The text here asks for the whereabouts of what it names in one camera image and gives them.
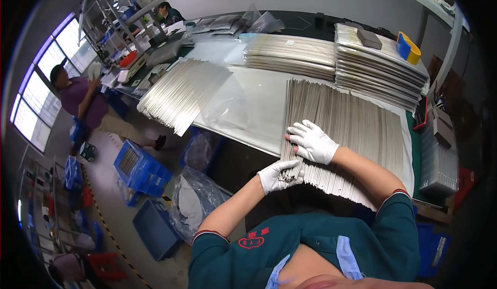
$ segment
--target teal polo shirt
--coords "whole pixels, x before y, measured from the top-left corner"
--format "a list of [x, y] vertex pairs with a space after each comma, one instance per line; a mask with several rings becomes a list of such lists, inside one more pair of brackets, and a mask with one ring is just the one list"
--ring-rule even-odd
[[299, 244], [341, 270], [336, 254], [339, 235], [349, 237], [366, 277], [414, 281], [418, 274], [421, 259], [413, 204], [404, 191], [396, 190], [381, 205], [371, 228], [357, 218], [303, 213], [272, 217], [233, 243], [214, 231], [198, 232], [188, 288], [264, 288], [273, 268], [292, 256]]

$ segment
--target gloved hand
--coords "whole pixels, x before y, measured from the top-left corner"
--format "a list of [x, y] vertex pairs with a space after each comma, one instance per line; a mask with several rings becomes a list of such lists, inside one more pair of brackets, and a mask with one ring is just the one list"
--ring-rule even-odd
[[259, 175], [260, 182], [262, 183], [264, 194], [267, 195], [273, 191], [280, 191], [282, 189], [286, 189], [287, 187], [294, 186], [295, 184], [301, 184], [304, 181], [303, 169], [299, 172], [298, 177], [293, 181], [285, 182], [278, 180], [279, 174], [283, 169], [295, 167], [298, 163], [299, 160], [287, 162], [277, 161], [276, 163], [271, 164], [259, 171], [257, 174]]
[[338, 143], [309, 120], [304, 119], [302, 124], [294, 123], [288, 131], [293, 135], [285, 135], [285, 138], [298, 144], [298, 149], [294, 148], [294, 152], [309, 161], [328, 165], [339, 148]]

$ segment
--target worker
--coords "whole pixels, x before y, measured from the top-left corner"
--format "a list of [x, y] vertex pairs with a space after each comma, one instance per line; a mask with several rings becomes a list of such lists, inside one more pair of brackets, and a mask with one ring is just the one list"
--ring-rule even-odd
[[178, 21], [185, 20], [181, 13], [173, 9], [168, 2], [162, 2], [157, 6], [157, 11], [162, 14], [163, 18], [160, 20], [161, 24], [166, 26], [177, 23]]
[[[140, 28], [137, 25], [130, 25], [129, 26], [129, 31], [131, 32], [131, 34], [134, 37], [136, 37], [136, 35], [140, 32]], [[124, 31], [122, 31], [121, 28], [118, 28], [117, 32], [121, 33], [121, 32], [124, 32]], [[131, 41], [131, 39], [129, 38], [129, 35], [126, 32], [123, 33], [123, 39], [125, 41]]]
[[200, 224], [192, 243], [189, 288], [431, 288], [410, 283], [420, 256], [413, 205], [406, 188], [380, 165], [339, 146], [308, 120], [288, 128], [293, 151], [309, 161], [337, 164], [379, 205], [370, 228], [363, 220], [327, 213], [274, 216], [238, 241], [229, 236], [266, 195], [303, 182], [279, 179], [299, 160], [259, 171]]
[[62, 288], [64, 282], [89, 280], [95, 289], [111, 289], [91, 266], [90, 261], [84, 255], [73, 253], [53, 255], [48, 266], [48, 274]]
[[122, 141], [129, 139], [140, 146], [149, 146], [156, 151], [165, 145], [166, 136], [152, 140], [143, 136], [133, 125], [125, 122], [107, 102], [107, 97], [97, 90], [100, 78], [69, 78], [64, 69], [65, 61], [50, 72], [50, 82], [60, 93], [64, 110], [83, 121], [93, 131], [117, 134]]

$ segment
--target bundle of metal rods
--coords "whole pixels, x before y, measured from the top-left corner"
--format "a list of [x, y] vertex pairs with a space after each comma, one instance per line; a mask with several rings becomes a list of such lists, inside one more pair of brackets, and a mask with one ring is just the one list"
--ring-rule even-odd
[[258, 34], [244, 50], [250, 68], [291, 72], [332, 81], [333, 42], [292, 35]]
[[[330, 86], [292, 79], [287, 83], [285, 130], [303, 119], [320, 126], [339, 145], [385, 167], [402, 180], [403, 141], [397, 114]], [[301, 161], [297, 167], [281, 172], [280, 180], [294, 180], [303, 167], [305, 183], [376, 210], [354, 176], [337, 165], [303, 160], [293, 152], [294, 146], [283, 138], [281, 160]]]
[[228, 69], [208, 61], [177, 63], [140, 99], [137, 110], [183, 136], [231, 75]]
[[348, 25], [335, 24], [335, 37], [337, 85], [414, 112], [429, 80], [421, 60], [405, 61], [396, 42], [380, 35], [381, 50], [363, 46], [357, 28]]

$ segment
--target chin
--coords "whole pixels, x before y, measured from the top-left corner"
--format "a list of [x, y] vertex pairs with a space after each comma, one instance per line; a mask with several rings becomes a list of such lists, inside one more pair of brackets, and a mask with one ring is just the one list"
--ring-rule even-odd
[[336, 285], [343, 284], [349, 281], [344, 277], [339, 277], [335, 275], [323, 274], [309, 278], [308, 280], [302, 282], [295, 289], [324, 289], [333, 288]]

